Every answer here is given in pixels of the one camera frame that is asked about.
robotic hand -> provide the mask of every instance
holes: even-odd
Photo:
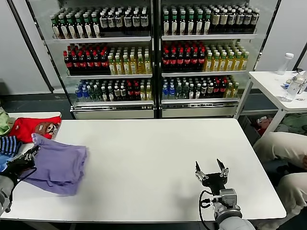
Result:
[[[203,190],[199,200],[199,212],[201,222],[206,229],[206,226],[202,219],[201,208],[210,207],[211,203],[214,206],[214,218],[219,225],[219,230],[255,230],[253,225],[245,219],[242,219],[242,213],[240,207],[236,204],[236,192],[233,188],[225,188],[227,183],[228,168],[225,168],[224,164],[217,159],[221,172],[204,174],[198,163],[196,162],[196,178],[205,187],[211,189],[211,193]],[[202,199],[204,193],[213,195],[212,198]]]
[[[3,172],[0,172],[0,216],[4,211],[10,212],[13,198],[12,192],[16,185],[36,171],[36,167],[34,167],[34,156],[37,154],[38,150],[39,146],[34,146],[25,154],[16,156],[11,161],[8,161],[7,168]],[[32,169],[32,171],[18,181],[18,178],[23,172],[30,169]]]

bottle cap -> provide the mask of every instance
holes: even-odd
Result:
[[[293,59],[293,58],[294,58],[294,54],[292,54],[292,53],[286,53],[286,54],[285,54],[285,58],[286,58],[286,59]]]

khaki pants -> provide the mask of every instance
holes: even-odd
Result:
[[[307,137],[293,133],[269,133],[259,139],[254,150],[261,163],[278,158],[303,168],[303,157],[307,155]],[[259,230],[275,230],[298,215],[307,201],[307,172],[284,176],[276,192],[287,212],[283,219],[261,221]]]

white table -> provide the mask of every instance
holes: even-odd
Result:
[[[78,194],[62,196],[21,182],[2,219],[65,222],[200,221],[204,173],[229,167],[245,219],[286,215],[273,186],[237,120],[63,120],[55,141],[85,145],[88,159]],[[203,210],[214,221],[213,210]]]
[[[287,71],[284,75],[278,75],[275,72],[251,71],[249,72],[249,81],[243,92],[242,98],[235,112],[235,119],[238,119],[252,86],[256,86],[263,94],[278,108],[274,119],[266,129],[265,134],[275,131],[279,123],[287,113],[306,113],[307,112],[307,92],[298,94],[296,98],[302,98],[302,101],[294,99],[292,102],[284,102],[281,98],[284,96],[285,88],[283,84],[297,73]]]

red cloth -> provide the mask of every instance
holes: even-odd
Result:
[[[61,118],[59,116],[46,119],[19,117],[16,119],[8,136],[16,136],[23,143],[32,142],[32,133],[38,133],[43,137],[51,139],[60,124]]]

